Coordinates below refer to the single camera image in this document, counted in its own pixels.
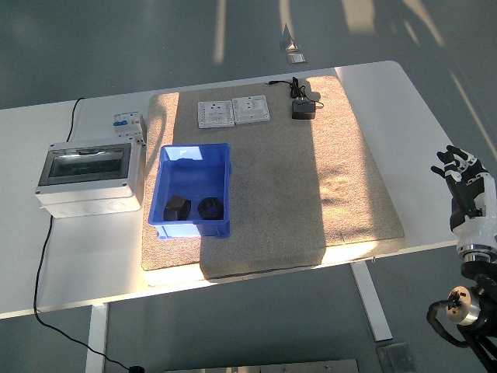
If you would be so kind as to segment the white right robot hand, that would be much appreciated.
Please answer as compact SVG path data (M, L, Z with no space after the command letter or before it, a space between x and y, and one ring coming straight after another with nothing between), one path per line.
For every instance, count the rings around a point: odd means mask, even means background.
M450 230L464 261L496 261L495 179L481 161L463 149L448 145L437 153L443 167L431 167L451 194Z

